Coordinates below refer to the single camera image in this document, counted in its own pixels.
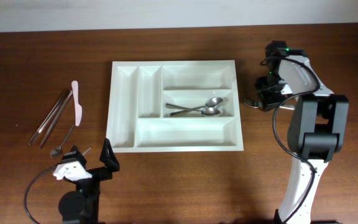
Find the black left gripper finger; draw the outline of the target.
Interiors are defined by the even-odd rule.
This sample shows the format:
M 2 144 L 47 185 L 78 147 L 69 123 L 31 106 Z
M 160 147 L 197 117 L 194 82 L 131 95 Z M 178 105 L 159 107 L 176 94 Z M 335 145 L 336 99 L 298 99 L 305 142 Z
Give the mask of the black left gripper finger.
M 112 150 L 112 146 L 108 138 L 104 140 L 99 160 L 109 169 L 110 172 L 120 171 L 120 164 Z
M 84 155 L 79 151 L 78 147 L 74 145 L 70 152 L 65 153 L 62 157 L 61 163 L 79 162 L 82 166 L 86 165 L 86 159 Z

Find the metal spoon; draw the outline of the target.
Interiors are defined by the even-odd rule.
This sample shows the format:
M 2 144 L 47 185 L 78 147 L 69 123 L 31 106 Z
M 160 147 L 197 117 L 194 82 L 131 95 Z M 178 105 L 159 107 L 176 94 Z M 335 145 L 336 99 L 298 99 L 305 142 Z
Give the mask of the metal spoon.
M 170 108 L 170 109 L 181 109 L 181 111 L 171 113 L 170 116 L 176 116 L 179 114 L 189 113 L 189 112 L 193 112 L 193 111 L 201 114 L 202 116 L 220 116 L 221 115 L 221 112 L 218 109 L 213 108 L 213 107 L 211 108 L 211 107 L 201 106 L 199 108 L 186 108 L 186 107 L 182 107 L 182 106 L 173 105 L 170 103 L 166 103 L 165 107 Z
M 178 111 L 170 113 L 171 117 L 181 116 L 184 114 L 196 112 L 201 116 L 220 116 L 221 112 L 219 107 L 224 103 L 224 99 L 221 97 L 213 97 L 208 99 L 205 104 L 194 108 L 186 108 L 183 106 L 177 106 L 170 103 L 166 103 L 165 107 L 169 109 L 176 109 Z

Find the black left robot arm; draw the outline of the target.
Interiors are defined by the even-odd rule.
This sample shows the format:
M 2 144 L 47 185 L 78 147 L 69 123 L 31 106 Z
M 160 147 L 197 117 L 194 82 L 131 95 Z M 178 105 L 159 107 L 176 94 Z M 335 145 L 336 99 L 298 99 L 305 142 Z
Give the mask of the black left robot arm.
M 53 175 L 57 180 L 75 184 L 76 189 L 63 195 L 58 211 L 63 223 L 98 223 L 100 183 L 111 180 L 112 174 L 120 170 L 119 162 L 112 150 L 109 139 L 104 140 L 99 160 L 102 167 L 86 169 L 87 160 L 73 146 L 64 154 Z

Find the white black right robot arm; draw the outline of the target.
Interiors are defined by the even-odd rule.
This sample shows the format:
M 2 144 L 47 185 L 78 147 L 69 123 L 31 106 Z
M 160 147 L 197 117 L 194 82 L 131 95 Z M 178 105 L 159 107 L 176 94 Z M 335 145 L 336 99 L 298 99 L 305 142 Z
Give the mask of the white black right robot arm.
M 343 146 L 349 100 L 336 95 L 315 74 L 307 53 L 274 40 L 265 47 L 261 65 L 269 75 L 255 83 L 263 111 L 273 111 L 273 120 L 288 101 L 296 100 L 287 132 L 280 140 L 277 125 L 273 135 L 292 157 L 285 197 L 276 209 L 274 223 L 311 223 L 311 208 L 319 181 L 335 153 Z

